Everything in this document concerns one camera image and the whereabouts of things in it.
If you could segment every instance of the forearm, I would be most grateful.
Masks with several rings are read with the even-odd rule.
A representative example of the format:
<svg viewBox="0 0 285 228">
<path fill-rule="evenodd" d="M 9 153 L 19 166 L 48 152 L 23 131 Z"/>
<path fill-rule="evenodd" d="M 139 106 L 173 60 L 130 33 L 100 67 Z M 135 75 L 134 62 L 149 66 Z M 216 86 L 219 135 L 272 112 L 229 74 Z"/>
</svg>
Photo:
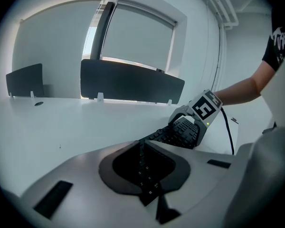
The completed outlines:
<svg viewBox="0 0 285 228">
<path fill-rule="evenodd" d="M 235 105 L 252 101 L 260 96 L 253 78 L 247 78 L 226 89 L 214 93 L 224 105 Z"/>
</svg>

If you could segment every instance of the black t-shirt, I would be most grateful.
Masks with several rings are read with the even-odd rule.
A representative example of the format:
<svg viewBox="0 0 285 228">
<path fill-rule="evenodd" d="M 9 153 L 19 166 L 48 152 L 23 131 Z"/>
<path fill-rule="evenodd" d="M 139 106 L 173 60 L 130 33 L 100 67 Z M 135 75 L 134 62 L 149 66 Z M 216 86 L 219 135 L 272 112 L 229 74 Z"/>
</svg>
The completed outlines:
<svg viewBox="0 0 285 228">
<path fill-rule="evenodd" d="M 271 23 L 272 34 L 269 36 L 262 60 L 277 71 L 285 58 L 285 11 L 281 8 L 273 8 Z"/>
</svg>

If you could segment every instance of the desk surface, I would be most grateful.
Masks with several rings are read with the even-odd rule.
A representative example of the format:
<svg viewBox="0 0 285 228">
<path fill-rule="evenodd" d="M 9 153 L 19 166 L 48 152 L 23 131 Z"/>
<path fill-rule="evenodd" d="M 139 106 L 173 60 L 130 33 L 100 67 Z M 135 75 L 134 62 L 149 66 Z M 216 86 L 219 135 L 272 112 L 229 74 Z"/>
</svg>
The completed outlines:
<svg viewBox="0 0 285 228">
<path fill-rule="evenodd" d="M 39 101 L 44 103 L 34 106 Z M 138 140 L 163 128 L 177 107 L 85 99 L 6 98 L 0 101 L 0 185 L 20 196 L 33 182 L 73 156 Z M 238 124 L 230 118 L 228 122 L 236 145 Z M 196 150 L 231 154 L 221 113 Z"/>
</svg>

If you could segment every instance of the black cable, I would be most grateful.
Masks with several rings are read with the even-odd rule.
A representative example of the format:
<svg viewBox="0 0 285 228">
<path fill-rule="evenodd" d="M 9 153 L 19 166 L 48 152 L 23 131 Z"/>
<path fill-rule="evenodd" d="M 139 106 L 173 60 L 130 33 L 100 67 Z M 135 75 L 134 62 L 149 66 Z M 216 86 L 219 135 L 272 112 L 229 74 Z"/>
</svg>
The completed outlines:
<svg viewBox="0 0 285 228">
<path fill-rule="evenodd" d="M 231 133 L 230 133 L 230 129 L 229 129 L 228 119 L 227 119 L 227 116 L 226 116 L 226 113 L 225 113 L 223 107 L 220 110 L 222 111 L 224 119 L 225 119 L 227 131 L 228 131 L 228 134 L 229 134 L 230 144 L 231 144 L 232 155 L 234 155 L 234 148 L 233 148 L 232 137 L 231 137 Z"/>
</svg>

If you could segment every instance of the human arm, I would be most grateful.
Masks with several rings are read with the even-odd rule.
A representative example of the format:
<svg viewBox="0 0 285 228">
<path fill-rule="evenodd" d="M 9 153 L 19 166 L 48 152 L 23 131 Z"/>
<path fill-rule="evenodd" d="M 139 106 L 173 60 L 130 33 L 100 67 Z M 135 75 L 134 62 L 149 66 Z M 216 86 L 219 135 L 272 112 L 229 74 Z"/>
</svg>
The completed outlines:
<svg viewBox="0 0 285 228">
<path fill-rule="evenodd" d="M 274 75 L 274 69 L 267 62 L 262 61 L 251 77 L 226 89 L 217 91 L 214 94 L 224 103 L 224 105 L 249 102 L 261 95 L 261 91 Z"/>
</svg>

